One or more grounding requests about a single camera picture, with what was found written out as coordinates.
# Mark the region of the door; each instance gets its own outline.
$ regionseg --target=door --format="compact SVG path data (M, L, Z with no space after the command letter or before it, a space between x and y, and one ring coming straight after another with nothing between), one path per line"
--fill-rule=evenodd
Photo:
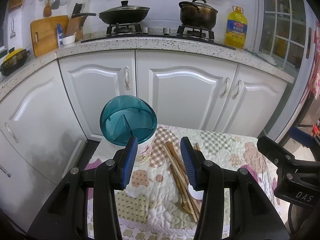
M137 50L138 97L160 124L212 131L236 67L212 57Z
M279 142L303 105L312 70L317 19L306 0L260 0L259 4L258 26L262 35L261 41L257 38L255 51L272 56L284 72L295 78L293 84L287 84L263 130L269 138Z
M284 80L239 65L215 131L257 137L286 85Z
M31 167L0 132L0 207L28 231L55 185Z
M59 60L72 107L88 139L101 141L100 115L119 95L136 96L134 50L88 53Z
M17 152L54 184L70 169L86 137L76 119L56 61L0 103L0 130Z

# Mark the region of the pot lid knob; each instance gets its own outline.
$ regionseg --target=pot lid knob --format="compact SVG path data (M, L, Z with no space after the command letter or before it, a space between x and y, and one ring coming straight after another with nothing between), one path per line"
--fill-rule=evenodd
M128 0L126 0L126 1L121 1L121 5L122 5L122 6L128 6Z

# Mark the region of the quilted tablecloth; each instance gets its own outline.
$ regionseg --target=quilted tablecloth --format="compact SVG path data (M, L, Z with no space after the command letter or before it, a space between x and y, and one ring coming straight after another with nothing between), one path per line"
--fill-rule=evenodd
M236 171L246 168L280 213L280 201L274 197L276 167L257 150L257 138L158 125L152 153L147 163L134 167L130 183L116 192L116 205L123 239L131 240L192 240L196 223L181 207L169 164L161 147L172 141L178 155L180 139L188 136L192 145L199 143L206 159L220 167ZM101 141L86 169L95 168L113 158L105 139ZM88 236L93 234L93 190L88 194ZM225 189L223 238L229 235L230 198Z

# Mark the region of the white tile wall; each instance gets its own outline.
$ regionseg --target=white tile wall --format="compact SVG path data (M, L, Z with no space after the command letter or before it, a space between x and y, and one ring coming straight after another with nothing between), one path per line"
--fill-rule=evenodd
M192 0L128 0L130 5L150 7L150 11L142 24L152 28L168 27L177 29L180 22L180 1ZM100 13L109 8L121 5L121 0L90 0L90 10L86 11ZM255 34L255 19L257 17L256 0L207 0L207 3L218 10L217 23L214 27L216 40L224 41L228 14L233 5L243 7L244 16L248 20L248 31L245 47L252 48L252 40ZM91 32L105 31L107 25L99 17L88 17Z

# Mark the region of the red cloth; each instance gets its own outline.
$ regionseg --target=red cloth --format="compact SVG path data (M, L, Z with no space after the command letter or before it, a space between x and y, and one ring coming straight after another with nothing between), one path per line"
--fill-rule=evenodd
M316 25L316 49L312 65L313 72L308 87L310 91L315 95L315 98L318 99L320 95L320 22L317 22Z

